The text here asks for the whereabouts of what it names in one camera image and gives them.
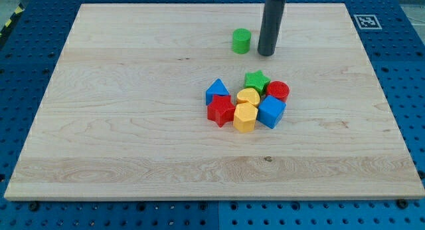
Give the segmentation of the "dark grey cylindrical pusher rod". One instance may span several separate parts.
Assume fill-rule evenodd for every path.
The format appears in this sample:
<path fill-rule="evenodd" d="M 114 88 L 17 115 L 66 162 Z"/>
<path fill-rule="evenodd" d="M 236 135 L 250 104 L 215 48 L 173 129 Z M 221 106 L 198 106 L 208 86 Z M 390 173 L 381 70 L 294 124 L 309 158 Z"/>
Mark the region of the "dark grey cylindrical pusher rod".
<path fill-rule="evenodd" d="M 265 0 L 257 51 L 269 57 L 275 53 L 286 0 Z"/>

